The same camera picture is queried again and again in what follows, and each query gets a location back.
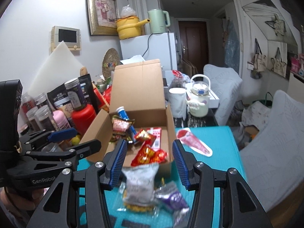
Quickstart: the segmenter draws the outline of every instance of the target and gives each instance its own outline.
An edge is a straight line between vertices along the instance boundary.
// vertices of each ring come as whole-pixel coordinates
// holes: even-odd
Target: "ceiling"
[[[164,10],[175,18],[211,19],[233,0],[161,0]]]

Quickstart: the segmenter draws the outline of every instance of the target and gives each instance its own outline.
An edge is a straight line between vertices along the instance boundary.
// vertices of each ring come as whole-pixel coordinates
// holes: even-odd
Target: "purple snack package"
[[[173,213],[173,228],[187,227],[190,208],[178,190],[175,182],[169,182],[154,191],[157,202],[165,206],[165,208]]]
[[[185,199],[176,187],[175,182],[169,182],[154,192],[155,198],[170,212],[189,208]]]

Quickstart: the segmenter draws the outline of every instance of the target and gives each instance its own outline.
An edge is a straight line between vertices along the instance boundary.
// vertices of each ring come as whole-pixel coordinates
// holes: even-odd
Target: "white refrigerator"
[[[149,36],[121,40],[123,59],[129,59],[135,55],[142,56],[148,48]],[[149,48],[143,58],[146,61],[159,59],[163,70],[177,70],[174,33],[152,34],[149,39]]]

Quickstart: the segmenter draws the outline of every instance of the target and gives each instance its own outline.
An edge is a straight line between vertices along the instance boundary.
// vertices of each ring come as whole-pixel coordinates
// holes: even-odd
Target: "human hand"
[[[2,203],[4,204],[4,206],[6,207],[6,209],[11,212],[12,214],[14,214],[17,217],[21,217],[22,214],[19,212],[19,210],[25,210],[25,211],[32,211],[35,210],[35,208],[38,206],[38,204],[40,203],[43,194],[44,194],[44,189],[37,189],[34,190],[32,192],[32,201],[29,201],[17,194],[11,194],[8,193],[9,197],[7,197],[6,192],[4,190],[4,188],[2,189],[1,193],[0,193],[0,200],[2,201]]]

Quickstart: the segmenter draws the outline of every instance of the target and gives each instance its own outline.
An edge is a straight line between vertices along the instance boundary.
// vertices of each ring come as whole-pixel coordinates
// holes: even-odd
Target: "gold picture frame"
[[[87,0],[90,35],[118,35],[116,0]]]

